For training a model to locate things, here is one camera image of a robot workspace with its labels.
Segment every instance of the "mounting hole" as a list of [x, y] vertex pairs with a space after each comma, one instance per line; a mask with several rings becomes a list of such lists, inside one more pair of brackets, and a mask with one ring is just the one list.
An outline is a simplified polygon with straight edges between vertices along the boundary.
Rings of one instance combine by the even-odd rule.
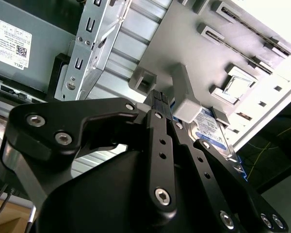
[[205, 177], [207, 178], [207, 179], [210, 179], [211, 177], [210, 177], [210, 175], [208, 174], [208, 173], [204, 173], [204, 175], [205, 175]]
[[167, 158], [166, 155], [165, 155], [164, 153], [160, 153], [160, 157], [161, 157], [162, 159], [166, 159], [166, 158]]
[[166, 142], [163, 139], [160, 139], [160, 143], [162, 143], [163, 145], [166, 145]]
[[74, 89], [76, 89], [76, 85], [74, 84], [74, 82], [67, 82], [67, 83], [66, 83], [66, 87], [67, 87], [69, 90], [71, 90], [71, 91], [73, 91]]
[[129, 103], [127, 103], [127, 104], [125, 105], [125, 107], [126, 107], [127, 109], [129, 109], [129, 110], [134, 110], [134, 107], [133, 107], [131, 104], [129, 104]]
[[161, 116], [161, 114], [159, 114], [159, 113], [155, 113], [155, 116], [157, 117], [157, 118], [159, 118], [159, 119], [162, 119], [163, 117]]

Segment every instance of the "metal sheet panel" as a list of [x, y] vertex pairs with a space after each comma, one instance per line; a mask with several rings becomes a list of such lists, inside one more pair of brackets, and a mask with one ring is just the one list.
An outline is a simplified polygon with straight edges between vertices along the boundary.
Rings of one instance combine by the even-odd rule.
[[101, 98], [104, 98], [108, 92], [112, 97], [121, 96], [129, 98], [133, 102], [143, 102], [145, 97], [131, 90], [128, 81], [170, 3], [170, 0], [136, 0], [132, 2], [110, 54], [105, 72], [89, 94], [89, 99], [99, 98], [100, 93]]
[[122, 29], [141, 36], [150, 41], [156, 32], [159, 24], [130, 9], [122, 25]]
[[2, 0], [0, 20], [32, 34], [29, 67], [20, 70], [0, 62], [0, 75], [47, 92], [52, 61], [60, 53], [67, 54], [75, 36]]
[[109, 91], [119, 97], [125, 97], [132, 102], [142, 103], [145, 101], [146, 97], [144, 95], [127, 88], [127, 85], [128, 83], [125, 80], [122, 80], [108, 72], [103, 72], [96, 84], [96, 86], [100, 89]]
[[147, 46], [129, 35], [120, 32], [113, 48], [140, 61]]

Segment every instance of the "rectangular slot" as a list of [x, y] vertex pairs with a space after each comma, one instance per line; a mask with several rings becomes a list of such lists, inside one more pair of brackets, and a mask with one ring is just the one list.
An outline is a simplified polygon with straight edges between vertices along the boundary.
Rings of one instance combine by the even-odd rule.
[[94, 5], [100, 7], [101, 0], [94, 0]]
[[89, 17], [88, 20], [87, 20], [87, 25], [86, 25], [86, 30], [89, 33], [91, 33], [93, 31], [94, 24], [95, 24], [95, 20], [91, 21], [91, 18]]
[[82, 67], [82, 63], [83, 63], [83, 60], [82, 59], [80, 59], [80, 58], [77, 58], [77, 60], [76, 60], [76, 64], [75, 64], [75, 68], [76, 69], [81, 69], [81, 67]]
[[102, 46], [106, 44], [106, 41], [107, 41], [107, 37], [98, 45], [98, 48], [101, 49]]
[[95, 47], [95, 42], [92, 43], [92, 47], [91, 47], [92, 51], [94, 50], [94, 47]]
[[27, 99], [27, 95], [26, 94], [23, 94], [23, 93], [19, 93], [18, 94], [18, 97], [22, 100], [26, 100]]
[[0, 89], [1, 89], [2, 91], [5, 91], [5, 92], [11, 94], [11, 95], [15, 94], [15, 91], [14, 91], [14, 90], [12, 90], [12, 89], [10, 89], [10, 88], [8, 88], [8, 87], [6, 87], [6, 86], [1, 86]]
[[241, 117], [245, 118], [246, 120], [249, 120], [249, 121], [251, 121], [251, 120], [252, 120], [252, 117], [249, 117], [249, 116], [247, 116], [247, 115], [246, 115], [246, 114], [244, 114], [244, 113], [237, 113], [237, 115], [239, 115], [239, 116], [241, 116]]
[[260, 101], [259, 105], [262, 106], [262, 107], [265, 107], [266, 106], [266, 103]]
[[38, 100], [36, 100], [36, 99], [32, 99], [31, 100], [31, 103], [42, 103], [41, 101], [38, 101]]
[[282, 90], [282, 88], [280, 86], [275, 86], [274, 89], [278, 92]]

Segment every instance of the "blue hard drive label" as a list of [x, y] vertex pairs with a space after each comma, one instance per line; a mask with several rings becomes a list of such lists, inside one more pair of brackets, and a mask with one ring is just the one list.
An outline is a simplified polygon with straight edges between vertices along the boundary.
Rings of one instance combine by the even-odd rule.
[[210, 110], [203, 108], [194, 122], [196, 123], [195, 135], [198, 138], [208, 140], [220, 153], [229, 154], [223, 133]]

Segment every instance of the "screw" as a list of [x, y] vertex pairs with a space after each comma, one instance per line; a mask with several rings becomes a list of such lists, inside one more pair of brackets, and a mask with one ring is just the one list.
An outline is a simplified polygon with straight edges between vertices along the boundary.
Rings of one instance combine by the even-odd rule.
[[157, 188], [155, 190], [155, 197], [162, 205], [169, 205], [170, 197], [166, 190], [162, 188]]
[[271, 222], [267, 219], [267, 217], [264, 214], [261, 214], [261, 218], [268, 228], [272, 228]]
[[159, 118], [159, 119], [162, 119], [163, 117], [161, 116], [161, 114], [159, 114], [159, 113], [155, 113], [155, 116], [157, 117], [157, 118]]
[[132, 105], [128, 104], [128, 103], [127, 103], [125, 106], [126, 106], [129, 110], [134, 110], [134, 107], [133, 107]]
[[203, 142], [203, 144], [204, 144], [204, 146], [205, 146], [207, 149], [210, 148], [210, 146], [209, 146], [209, 144], [208, 144], [207, 142]]
[[39, 115], [30, 115], [27, 117], [27, 123], [34, 127], [40, 127], [45, 125], [45, 120]]
[[233, 220], [225, 211], [220, 211], [220, 218], [227, 228], [230, 230], [234, 229]]
[[176, 123], [176, 126], [181, 130], [183, 129], [183, 126], [179, 122]]
[[280, 221], [280, 219], [276, 215], [273, 215], [273, 220], [278, 225], [278, 227], [280, 227], [281, 229], [284, 228], [282, 222]]
[[61, 145], [69, 145], [72, 142], [72, 138], [67, 133], [58, 133], [55, 135], [55, 140]]

